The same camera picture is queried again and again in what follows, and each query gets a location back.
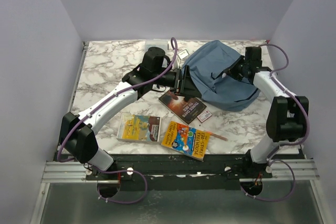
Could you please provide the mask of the blue student backpack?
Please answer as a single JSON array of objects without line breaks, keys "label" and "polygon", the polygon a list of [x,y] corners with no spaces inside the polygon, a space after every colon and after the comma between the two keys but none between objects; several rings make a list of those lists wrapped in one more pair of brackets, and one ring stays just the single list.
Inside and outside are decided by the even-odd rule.
[{"label": "blue student backpack", "polygon": [[184,62],[188,65],[193,82],[202,94],[202,100],[225,111],[239,112],[259,96],[260,90],[247,79],[237,81],[230,76],[222,78],[224,70],[240,57],[239,52],[219,40],[198,48]]}]

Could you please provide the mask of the orange pink pen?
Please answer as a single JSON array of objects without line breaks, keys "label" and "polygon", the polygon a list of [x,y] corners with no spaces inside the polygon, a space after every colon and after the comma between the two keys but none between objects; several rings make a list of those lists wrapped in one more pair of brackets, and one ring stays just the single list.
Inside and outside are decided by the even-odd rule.
[{"label": "orange pink pen", "polygon": [[212,132],[207,132],[210,136],[213,136],[215,138],[218,138],[218,139],[221,139],[221,140],[224,140],[224,141],[228,141],[227,138],[223,137],[223,136],[220,136],[218,134],[215,134],[215,133],[212,133]]}]

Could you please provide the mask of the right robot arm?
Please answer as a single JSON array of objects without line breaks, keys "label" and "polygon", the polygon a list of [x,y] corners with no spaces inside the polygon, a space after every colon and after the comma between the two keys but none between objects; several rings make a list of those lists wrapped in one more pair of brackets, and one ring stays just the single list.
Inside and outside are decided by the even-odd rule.
[{"label": "right robot arm", "polygon": [[248,80],[271,103],[266,121],[266,135],[248,152],[250,160],[241,165],[242,173],[252,178],[259,174],[259,164],[268,163],[283,147],[300,146],[308,138],[309,100],[289,91],[277,79],[276,70],[263,66],[261,46],[247,47],[245,55],[240,56],[224,72],[237,81]]}]

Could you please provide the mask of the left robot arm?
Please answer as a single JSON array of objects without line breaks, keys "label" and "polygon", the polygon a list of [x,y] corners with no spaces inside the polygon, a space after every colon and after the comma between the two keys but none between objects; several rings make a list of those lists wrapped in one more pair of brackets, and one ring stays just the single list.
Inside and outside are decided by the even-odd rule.
[{"label": "left robot arm", "polygon": [[68,112],[63,116],[59,149],[68,151],[71,159],[92,165],[104,179],[112,179],[117,171],[114,159],[96,140],[96,134],[111,118],[152,91],[155,84],[169,87],[176,95],[186,98],[202,96],[191,78],[190,68],[174,70],[173,63],[163,49],[150,47],[142,62],[103,99],[77,115]]}]

